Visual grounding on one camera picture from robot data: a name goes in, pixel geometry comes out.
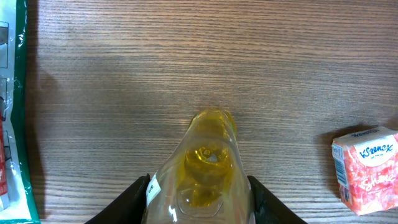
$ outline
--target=wooden table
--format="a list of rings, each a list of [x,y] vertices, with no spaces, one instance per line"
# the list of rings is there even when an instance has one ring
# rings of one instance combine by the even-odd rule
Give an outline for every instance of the wooden table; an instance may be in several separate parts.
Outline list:
[[[331,140],[398,129],[398,4],[29,1],[26,128],[44,223],[83,223],[171,155],[192,116],[232,112],[244,170],[309,223],[357,217]]]

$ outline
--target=plastic wrapper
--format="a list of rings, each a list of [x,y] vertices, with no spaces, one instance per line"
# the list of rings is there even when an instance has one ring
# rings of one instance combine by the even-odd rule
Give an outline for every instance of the plastic wrapper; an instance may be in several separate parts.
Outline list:
[[[0,0],[0,223],[40,223],[24,143],[26,22],[26,1]]]
[[[398,206],[398,131],[378,127],[333,140],[341,201],[357,215]]]
[[[142,223],[254,223],[251,185],[244,175],[231,115],[196,115],[146,192]]]

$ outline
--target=green package edge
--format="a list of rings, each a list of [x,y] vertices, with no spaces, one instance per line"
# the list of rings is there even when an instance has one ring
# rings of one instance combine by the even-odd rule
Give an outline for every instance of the green package edge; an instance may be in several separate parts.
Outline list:
[[[16,5],[16,36],[15,42],[15,68],[14,68],[14,101],[11,112],[11,123],[17,145],[19,167],[21,170],[22,183],[24,184],[26,200],[30,212],[30,220],[13,219],[0,220],[5,223],[40,223],[37,213],[33,190],[30,184],[29,164],[25,147],[25,76],[26,76],[26,31],[27,31],[27,0],[17,0]]]

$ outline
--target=yellow liquid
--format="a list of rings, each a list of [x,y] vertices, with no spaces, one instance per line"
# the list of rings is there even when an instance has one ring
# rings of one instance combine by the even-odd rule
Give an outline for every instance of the yellow liquid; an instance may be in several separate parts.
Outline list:
[[[228,112],[206,110],[193,118],[190,129],[194,139],[181,158],[178,191],[190,207],[209,207],[231,185],[236,166],[229,142],[236,128]]]

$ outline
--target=plastic bottle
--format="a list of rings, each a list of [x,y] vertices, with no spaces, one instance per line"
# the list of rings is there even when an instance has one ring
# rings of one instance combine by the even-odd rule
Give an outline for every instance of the plastic bottle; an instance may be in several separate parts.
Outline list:
[[[197,114],[146,197],[146,224],[255,223],[232,116],[217,109]]]

